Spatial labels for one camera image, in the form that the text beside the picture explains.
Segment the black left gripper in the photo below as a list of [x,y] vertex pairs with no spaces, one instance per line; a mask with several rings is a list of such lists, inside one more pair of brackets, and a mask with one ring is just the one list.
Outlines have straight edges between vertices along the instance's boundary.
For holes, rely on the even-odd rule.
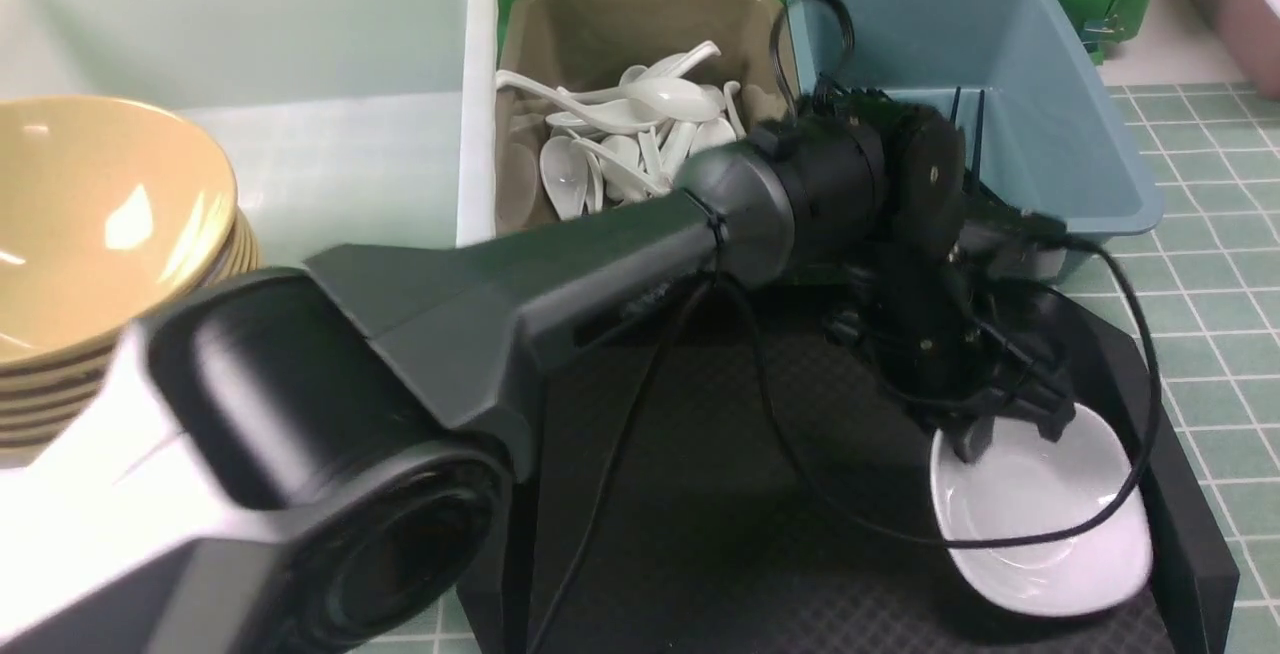
[[1000,282],[1037,247],[1029,235],[995,235],[928,259],[863,241],[844,259],[849,299],[826,317],[826,337],[916,416],[951,420],[948,445],[965,465],[993,442],[987,417],[1033,424],[1057,443],[1075,419],[1064,349],[998,312]]

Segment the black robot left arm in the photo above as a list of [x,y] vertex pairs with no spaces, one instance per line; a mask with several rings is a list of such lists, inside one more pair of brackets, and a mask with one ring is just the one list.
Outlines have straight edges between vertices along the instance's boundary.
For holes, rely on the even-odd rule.
[[1066,238],[925,104],[852,93],[687,157],[669,195],[457,250],[340,244],[128,323],[3,526],[5,653],[347,653],[452,587],[539,466],[547,376],[685,294],[844,265],[832,326],[974,461],[1056,440],[1062,357],[992,282]]

